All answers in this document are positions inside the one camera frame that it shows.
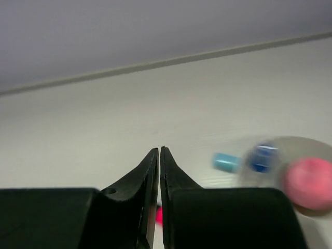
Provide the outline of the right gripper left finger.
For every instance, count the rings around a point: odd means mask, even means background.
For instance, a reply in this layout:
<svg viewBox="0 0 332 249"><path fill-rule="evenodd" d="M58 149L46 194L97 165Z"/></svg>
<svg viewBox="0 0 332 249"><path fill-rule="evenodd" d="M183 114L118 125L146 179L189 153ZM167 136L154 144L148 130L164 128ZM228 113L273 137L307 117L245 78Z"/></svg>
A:
<svg viewBox="0 0 332 249"><path fill-rule="evenodd" d="M1 190L1 248L152 248L157 148L108 187Z"/></svg>

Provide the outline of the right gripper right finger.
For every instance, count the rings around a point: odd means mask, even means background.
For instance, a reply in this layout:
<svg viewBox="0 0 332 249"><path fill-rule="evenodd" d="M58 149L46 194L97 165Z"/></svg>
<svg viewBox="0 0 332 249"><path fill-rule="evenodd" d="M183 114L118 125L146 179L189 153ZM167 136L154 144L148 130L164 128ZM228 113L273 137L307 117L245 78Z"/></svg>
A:
<svg viewBox="0 0 332 249"><path fill-rule="evenodd" d="M160 153L165 248L307 248L293 207L275 188L203 188Z"/></svg>

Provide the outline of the black pink highlighter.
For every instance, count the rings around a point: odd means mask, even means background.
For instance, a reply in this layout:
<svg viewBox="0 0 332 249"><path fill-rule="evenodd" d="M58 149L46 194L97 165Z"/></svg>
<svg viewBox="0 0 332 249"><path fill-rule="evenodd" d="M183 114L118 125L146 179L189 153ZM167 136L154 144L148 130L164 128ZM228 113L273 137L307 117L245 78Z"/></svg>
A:
<svg viewBox="0 0 332 249"><path fill-rule="evenodd" d="M162 221L162 207L161 206L157 206L156 223L160 226L162 226L162 224L163 224L163 221Z"/></svg>

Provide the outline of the blue marker cap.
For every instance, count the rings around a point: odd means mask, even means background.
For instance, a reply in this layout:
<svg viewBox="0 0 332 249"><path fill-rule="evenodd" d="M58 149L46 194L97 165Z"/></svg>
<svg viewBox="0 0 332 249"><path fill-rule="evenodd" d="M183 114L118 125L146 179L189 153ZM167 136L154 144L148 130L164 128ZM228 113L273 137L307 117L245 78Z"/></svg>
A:
<svg viewBox="0 0 332 249"><path fill-rule="evenodd" d="M215 153L213 155L213 167L224 172L235 173L240 163L241 158L236 156L223 153Z"/></svg>

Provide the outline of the blue spray bottle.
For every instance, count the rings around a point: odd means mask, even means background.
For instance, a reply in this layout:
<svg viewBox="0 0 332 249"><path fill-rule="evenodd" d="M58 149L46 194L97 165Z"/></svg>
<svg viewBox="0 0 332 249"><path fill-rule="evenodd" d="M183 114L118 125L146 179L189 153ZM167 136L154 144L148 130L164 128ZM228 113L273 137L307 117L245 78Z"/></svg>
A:
<svg viewBox="0 0 332 249"><path fill-rule="evenodd" d="M278 161L279 149L271 143L256 145L247 158L248 166L255 172L267 173Z"/></svg>

